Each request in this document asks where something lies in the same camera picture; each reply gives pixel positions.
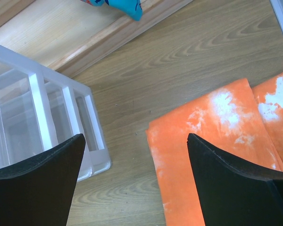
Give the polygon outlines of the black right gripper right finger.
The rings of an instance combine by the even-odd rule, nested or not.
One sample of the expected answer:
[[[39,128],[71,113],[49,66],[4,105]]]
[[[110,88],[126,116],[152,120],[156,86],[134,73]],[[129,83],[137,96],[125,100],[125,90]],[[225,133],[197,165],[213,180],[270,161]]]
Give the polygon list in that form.
[[[228,153],[196,134],[189,159],[207,226],[283,226],[283,172]]]

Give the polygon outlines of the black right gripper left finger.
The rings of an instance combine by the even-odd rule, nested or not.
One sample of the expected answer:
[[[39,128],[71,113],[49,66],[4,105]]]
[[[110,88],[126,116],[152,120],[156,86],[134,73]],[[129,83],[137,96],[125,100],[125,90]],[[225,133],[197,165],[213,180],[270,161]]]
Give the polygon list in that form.
[[[85,150],[83,134],[0,169],[0,226],[65,226]]]

